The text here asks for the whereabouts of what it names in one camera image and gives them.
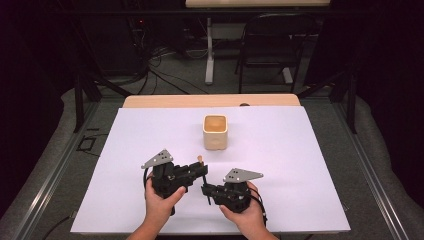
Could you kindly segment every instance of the white table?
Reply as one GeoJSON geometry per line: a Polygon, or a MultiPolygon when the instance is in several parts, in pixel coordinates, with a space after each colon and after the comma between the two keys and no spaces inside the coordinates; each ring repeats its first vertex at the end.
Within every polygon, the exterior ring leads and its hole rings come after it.
{"type": "MultiPolygon", "coordinates": [[[[145,96],[140,98],[145,108],[134,108],[137,104],[130,98],[116,116],[71,232],[134,231],[145,214],[140,167],[163,148],[173,155],[176,165],[194,163],[202,155],[209,166],[207,180],[214,185],[223,185],[222,178],[232,168],[263,173],[263,178],[252,182],[264,200],[271,232],[349,231],[305,109],[293,101],[293,95],[287,96],[290,106],[250,107],[228,105],[281,104],[284,95],[217,95],[220,107],[209,107],[214,104],[210,101],[213,95],[145,96]],[[161,101],[167,105],[155,107],[161,101]],[[193,107],[183,107],[182,102],[193,107]],[[204,149],[202,120],[206,114],[227,116],[226,150],[204,149]]],[[[198,179],[189,187],[161,234],[239,234],[218,206],[208,205],[201,185],[198,179]]]]}
{"type": "MultiPolygon", "coordinates": [[[[247,7],[328,7],[331,0],[186,0],[187,8],[247,8],[247,7]]],[[[208,59],[206,62],[205,84],[213,84],[214,54],[212,39],[220,38],[213,31],[211,18],[207,19],[208,59]]],[[[242,24],[231,24],[224,28],[226,39],[240,38],[243,32],[242,24]]],[[[287,83],[292,82],[289,69],[284,69],[284,77],[287,83]]]]}

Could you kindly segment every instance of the table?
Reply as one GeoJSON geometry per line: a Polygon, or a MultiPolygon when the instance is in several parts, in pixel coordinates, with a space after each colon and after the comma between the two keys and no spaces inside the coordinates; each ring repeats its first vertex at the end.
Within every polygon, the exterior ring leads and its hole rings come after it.
{"type": "MultiPolygon", "coordinates": [[[[186,0],[187,8],[249,8],[249,7],[328,7],[331,0],[186,0]]],[[[230,25],[230,39],[240,38],[243,28],[230,25]]],[[[206,63],[205,84],[213,83],[214,54],[212,49],[213,34],[212,20],[207,18],[208,59],[206,63]]],[[[292,82],[289,69],[284,69],[286,82],[292,82]]]]}
{"type": "MultiPolygon", "coordinates": [[[[174,164],[202,155],[208,182],[222,185],[231,168],[261,172],[253,180],[273,233],[349,231],[305,109],[292,94],[130,96],[112,126],[71,232],[134,231],[145,214],[141,164],[167,148],[174,164]],[[239,107],[247,103],[249,107],[239,107]],[[203,147],[206,114],[228,118],[228,148],[203,147]]],[[[161,234],[239,234],[209,206],[201,180],[188,188],[161,234]]]]}

